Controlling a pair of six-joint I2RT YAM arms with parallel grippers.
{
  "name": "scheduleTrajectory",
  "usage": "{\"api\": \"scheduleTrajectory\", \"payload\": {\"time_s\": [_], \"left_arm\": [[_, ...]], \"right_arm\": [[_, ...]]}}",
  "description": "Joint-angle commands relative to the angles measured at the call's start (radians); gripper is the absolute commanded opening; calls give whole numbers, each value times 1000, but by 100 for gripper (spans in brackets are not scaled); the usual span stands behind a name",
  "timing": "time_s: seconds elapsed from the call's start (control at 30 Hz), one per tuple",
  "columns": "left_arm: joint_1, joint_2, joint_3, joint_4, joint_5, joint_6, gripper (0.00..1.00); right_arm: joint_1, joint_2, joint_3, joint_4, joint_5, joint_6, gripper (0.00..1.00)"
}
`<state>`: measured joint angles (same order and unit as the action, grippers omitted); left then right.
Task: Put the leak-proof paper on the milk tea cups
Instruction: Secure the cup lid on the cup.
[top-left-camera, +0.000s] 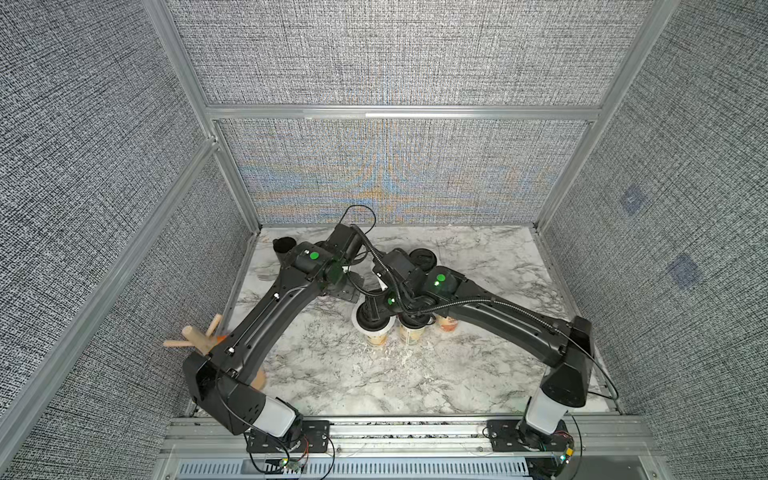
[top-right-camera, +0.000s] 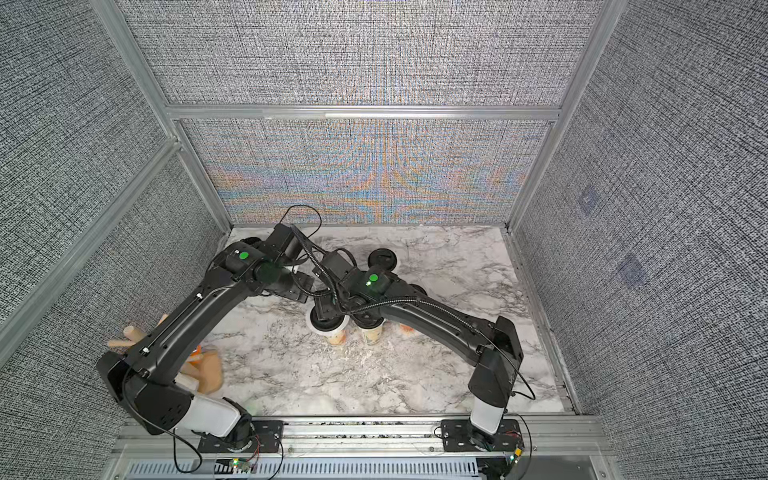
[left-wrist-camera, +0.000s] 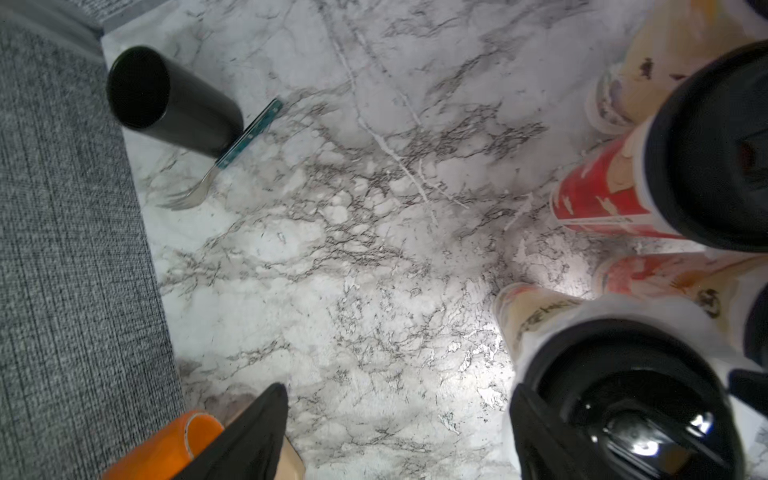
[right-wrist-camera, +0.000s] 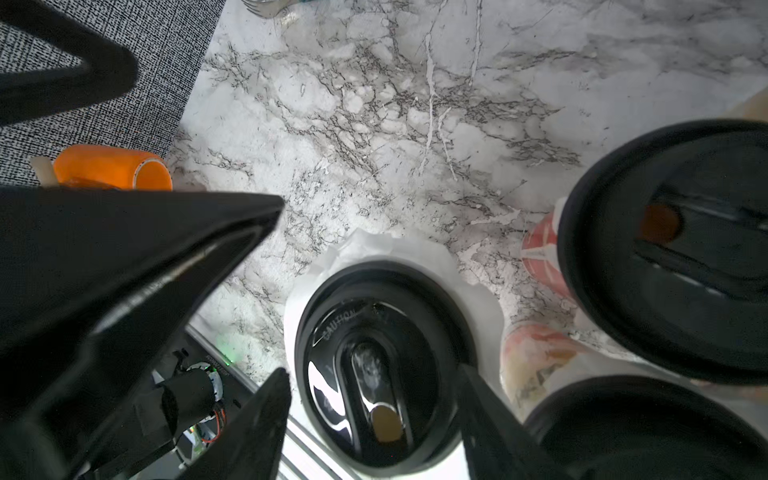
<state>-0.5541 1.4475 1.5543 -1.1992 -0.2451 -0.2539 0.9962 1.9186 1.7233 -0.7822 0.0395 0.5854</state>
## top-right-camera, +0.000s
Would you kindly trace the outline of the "black lid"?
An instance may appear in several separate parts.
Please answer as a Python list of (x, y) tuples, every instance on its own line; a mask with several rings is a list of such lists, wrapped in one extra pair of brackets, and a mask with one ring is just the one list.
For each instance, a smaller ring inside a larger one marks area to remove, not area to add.
[(358, 313), (351, 315), (354, 323), (363, 330), (372, 330), (383, 325), (385, 319), (381, 316), (372, 316), (368, 313)]
[(369, 268), (381, 267), (384, 270), (392, 271), (396, 268), (398, 258), (393, 250), (387, 248), (377, 248), (373, 250), (368, 258), (367, 265)]
[(428, 294), (427, 294), (426, 290), (425, 290), (425, 289), (424, 289), (422, 286), (420, 286), (420, 285), (417, 285), (417, 284), (411, 284), (411, 287), (412, 287), (412, 288), (413, 288), (415, 291), (417, 291), (417, 292), (419, 293), (419, 295), (422, 295), (422, 296), (428, 296)]
[(319, 334), (330, 334), (345, 327), (347, 318), (345, 316), (334, 317), (331, 319), (321, 319), (315, 310), (311, 310), (308, 317), (308, 325)]

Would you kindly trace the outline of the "black lid front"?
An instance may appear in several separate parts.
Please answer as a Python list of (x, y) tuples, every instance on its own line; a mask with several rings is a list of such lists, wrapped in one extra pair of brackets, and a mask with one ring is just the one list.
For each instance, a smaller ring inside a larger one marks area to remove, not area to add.
[(398, 258), (393, 250), (387, 248), (377, 248), (373, 250), (368, 258), (367, 265), (369, 268), (381, 267), (384, 270), (392, 271), (396, 268)]

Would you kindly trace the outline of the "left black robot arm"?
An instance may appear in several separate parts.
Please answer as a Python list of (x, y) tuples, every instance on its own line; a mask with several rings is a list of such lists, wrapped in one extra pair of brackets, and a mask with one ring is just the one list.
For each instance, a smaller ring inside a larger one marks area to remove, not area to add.
[(308, 299), (312, 279), (291, 268), (309, 244), (297, 228), (278, 224), (264, 240), (234, 242), (210, 262), (194, 290), (125, 353), (108, 351), (97, 370), (115, 401), (148, 433), (176, 428), (215, 437), (227, 447), (249, 447), (255, 437), (250, 414), (180, 386), (176, 377), (193, 350), (243, 300), (264, 292), (298, 303)]

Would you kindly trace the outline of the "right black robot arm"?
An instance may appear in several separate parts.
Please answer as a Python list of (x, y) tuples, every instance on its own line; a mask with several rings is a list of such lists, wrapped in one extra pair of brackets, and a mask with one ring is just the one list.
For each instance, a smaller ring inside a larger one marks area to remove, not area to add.
[(375, 330), (394, 322), (452, 350), (474, 368), (468, 383), (473, 396), (468, 442), (486, 451), (501, 446), (502, 421), (524, 359), (511, 320), (500, 316), (491, 322), (455, 310), (382, 264), (362, 270), (337, 251), (309, 259), (327, 287), (314, 300), (313, 313), (321, 325), (349, 319), (362, 330)]

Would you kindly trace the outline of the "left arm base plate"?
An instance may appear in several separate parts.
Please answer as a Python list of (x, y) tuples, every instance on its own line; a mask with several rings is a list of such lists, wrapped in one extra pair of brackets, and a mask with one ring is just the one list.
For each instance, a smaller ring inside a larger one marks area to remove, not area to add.
[(198, 443), (201, 453), (251, 454), (278, 453), (284, 431), (280, 420), (251, 420), (235, 427), (226, 437), (203, 435)]

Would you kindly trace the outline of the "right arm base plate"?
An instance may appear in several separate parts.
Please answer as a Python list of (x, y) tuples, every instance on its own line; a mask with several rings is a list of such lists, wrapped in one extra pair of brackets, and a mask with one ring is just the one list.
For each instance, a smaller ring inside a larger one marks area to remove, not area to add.
[(439, 430), (446, 452), (514, 452), (525, 447), (516, 420), (503, 420), (493, 435), (476, 428), (466, 419), (443, 419)]

